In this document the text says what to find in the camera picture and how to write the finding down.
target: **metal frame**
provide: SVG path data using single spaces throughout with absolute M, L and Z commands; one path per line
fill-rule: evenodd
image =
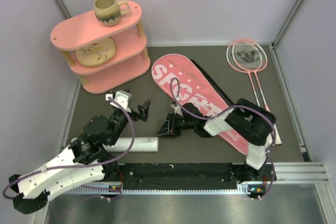
M 64 2 L 62 0 L 55 0 L 60 11 L 62 12 L 64 18 L 70 18 L 71 15 L 67 10 Z M 288 82 L 285 78 L 285 74 L 282 70 L 281 63 L 279 61 L 279 57 L 276 51 L 277 46 L 281 42 L 284 34 L 288 30 L 290 24 L 293 21 L 293 18 L 296 16 L 299 8 L 301 7 L 304 0 L 297 0 L 294 4 L 291 12 L 286 18 L 282 28 L 280 29 L 275 41 L 270 46 L 270 51 L 272 53 L 272 57 L 275 62 L 275 66 L 277 69 L 278 77 L 280 83 L 282 85 L 283 92 L 285 94 L 287 106 L 289 108 L 289 112 L 291 114 L 291 119 L 294 123 L 294 127 L 296 130 L 296 134 L 299 139 L 300 147 L 303 151 L 309 150 L 309 147 L 304 142 L 305 134 L 300 126 L 300 120 L 297 113 L 297 109 L 294 101 L 292 100 L 292 96 L 290 93 L 290 89 L 288 87 Z M 70 109 L 68 112 L 68 119 L 66 121 L 66 126 L 64 127 L 64 131 L 62 133 L 62 144 L 61 147 L 65 144 L 69 132 L 69 126 L 73 115 L 73 110 L 76 105 L 77 95 L 80 87 L 80 82 L 77 82 L 76 89 L 74 91 L 74 95 L 72 97 L 72 103 L 70 105 Z M 323 163 L 314 163 L 314 162 L 306 162 L 306 163 L 276 163 L 275 169 L 277 173 L 278 180 L 277 184 L 315 184 L 319 199 L 321 201 L 321 206 L 323 208 L 324 214 L 328 223 L 336 223 L 336 213 L 335 213 L 335 204 L 332 200 L 333 193 L 331 191 L 331 187 L 328 181 L 327 174 L 323 167 Z M 42 224 L 46 218 L 47 207 L 36 212 L 32 215 L 31 224 Z

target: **ceramic mug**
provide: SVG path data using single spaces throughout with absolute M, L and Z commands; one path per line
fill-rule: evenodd
M 127 9 L 120 10 L 120 5 L 127 5 Z M 114 26 L 120 21 L 121 15 L 129 10 L 130 5 L 126 1 L 96 0 L 94 3 L 96 18 L 105 26 Z

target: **gray mat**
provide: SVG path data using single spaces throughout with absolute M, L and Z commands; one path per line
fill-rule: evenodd
M 302 162 L 299 143 L 285 102 L 281 85 L 270 55 L 268 46 L 264 47 L 268 55 L 268 66 L 260 72 L 262 90 L 272 113 L 277 117 L 277 127 L 283 144 L 271 149 L 270 157 L 274 162 Z M 182 54 L 194 59 L 217 84 L 236 102 L 245 98 L 255 102 L 248 75 L 233 70 L 226 61 L 226 46 L 197 47 L 149 47 L 149 56 L 154 63 L 166 54 Z M 131 107 L 136 109 L 148 98 L 152 98 L 150 116 L 146 123 L 136 122 L 137 136 L 154 136 L 162 126 L 172 99 L 152 80 L 151 71 L 129 81 L 116 89 L 130 88 L 133 95 Z M 82 128 L 95 115 L 110 116 L 113 109 L 105 101 L 104 94 L 90 94 L 80 88 L 74 116 L 70 126 L 68 143 L 82 133 Z M 131 136 L 129 126 L 122 136 Z M 245 157 L 220 137 L 201 138 L 192 130 L 185 131 L 178 138 L 161 138 L 157 153 L 129 153 L 120 160 L 125 163 L 220 163 L 243 162 Z

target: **shelf tier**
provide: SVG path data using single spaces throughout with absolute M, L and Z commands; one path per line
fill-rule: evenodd
M 89 84 L 83 85 L 86 91 L 101 94 L 147 72 L 151 64 L 149 57 L 141 52 L 136 56 L 113 65 L 102 71 L 86 76 Z
M 82 76 L 96 73 L 139 54 L 145 49 L 147 43 L 146 36 L 139 37 L 138 30 L 136 29 L 122 31 L 121 33 L 112 35 L 111 38 L 114 40 L 117 48 L 117 52 L 111 60 L 96 67 L 87 67 L 79 63 L 75 52 L 73 52 L 71 57 L 76 65 L 70 66 L 71 70 Z
M 127 2 L 130 11 L 122 15 L 116 25 L 104 26 L 91 10 L 59 23 L 50 34 L 51 42 L 60 50 L 73 51 L 135 26 L 141 19 L 141 8 L 133 1 Z

